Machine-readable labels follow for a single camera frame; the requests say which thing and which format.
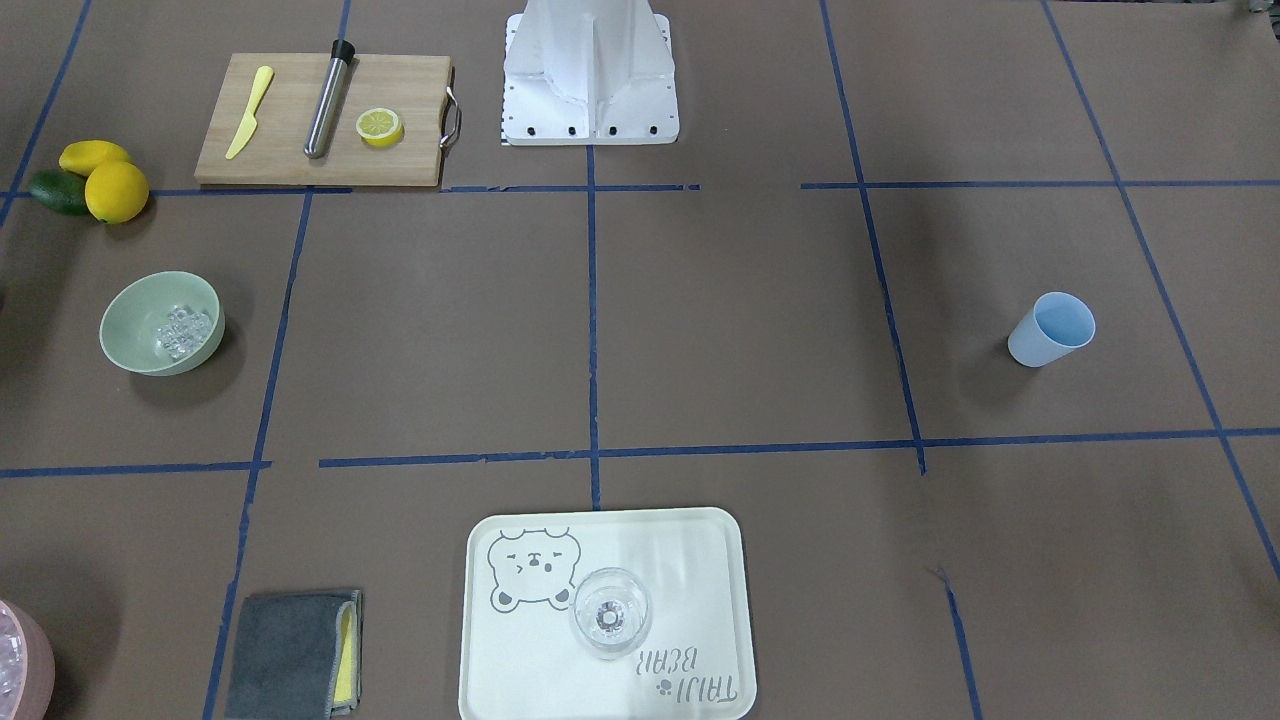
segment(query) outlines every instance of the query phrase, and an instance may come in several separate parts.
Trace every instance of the bowl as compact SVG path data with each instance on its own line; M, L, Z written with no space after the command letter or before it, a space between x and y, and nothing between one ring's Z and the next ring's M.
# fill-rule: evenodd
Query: bowl
M54 651L40 625L18 607L0 601L0 616L8 615L17 626L18 691L10 710L13 720L40 720L54 692Z
M182 307L209 315L212 331L191 352L174 360L156 340ZM120 291L106 306L97 331L108 360L142 375L177 375L200 365L223 341L227 316L212 286L200 275L168 270L147 275Z

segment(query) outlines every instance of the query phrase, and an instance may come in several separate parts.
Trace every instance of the tray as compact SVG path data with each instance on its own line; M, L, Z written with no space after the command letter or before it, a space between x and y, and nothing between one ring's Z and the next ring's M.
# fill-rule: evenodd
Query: tray
M532 553L538 574L516 571L509 556ZM648 587L652 624L630 655L600 660L577 635L572 588L611 566ZM735 720L755 703L742 539L723 510L486 518L467 541L465 594L465 720Z

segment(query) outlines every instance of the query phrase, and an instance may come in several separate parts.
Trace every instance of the lime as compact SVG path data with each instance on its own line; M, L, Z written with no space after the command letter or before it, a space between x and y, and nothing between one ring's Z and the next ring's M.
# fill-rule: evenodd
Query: lime
M77 176L88 177L99 165L110 160L132 163L129 154L119 145L106 140L82 140L63 149L58 167Z
M84 178L64 170L40 170L27 186L41 205L63 215L88 215Z
M369 145L387 147L404 137L404 126L401 123L396 110L372 108L360 114L360 118L356 120L356 132Z
M84 204L106 224L123 223L147 204L151 186L133 163L110 160L99 165L84 183Z

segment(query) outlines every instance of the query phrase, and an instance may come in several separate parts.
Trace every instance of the wooden cutting board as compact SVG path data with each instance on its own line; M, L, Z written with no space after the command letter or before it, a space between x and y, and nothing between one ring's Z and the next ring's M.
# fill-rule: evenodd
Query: wooden cutting board
M253 73L260 65L275 77L259 105L257 131L239 155L225 159L239 127ZM214 117L196 163L204 184L380 184L440 183L440 123L453 61L422 55L357 55L351 85L338 114L329 154L311 160L302 145L311 129L329 55L237 53L227 67ZM390 108L404 123L404 138L390 147L370 147L356 135L356 118L370 108Z

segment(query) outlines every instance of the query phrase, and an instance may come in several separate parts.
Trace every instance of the lemon slice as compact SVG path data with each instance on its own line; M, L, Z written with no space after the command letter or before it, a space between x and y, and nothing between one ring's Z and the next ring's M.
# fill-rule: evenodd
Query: lemon slice
M387 147L404 137L404 126L394 110L372 108L360 114L360 119L356 120L356 132L369 145Z

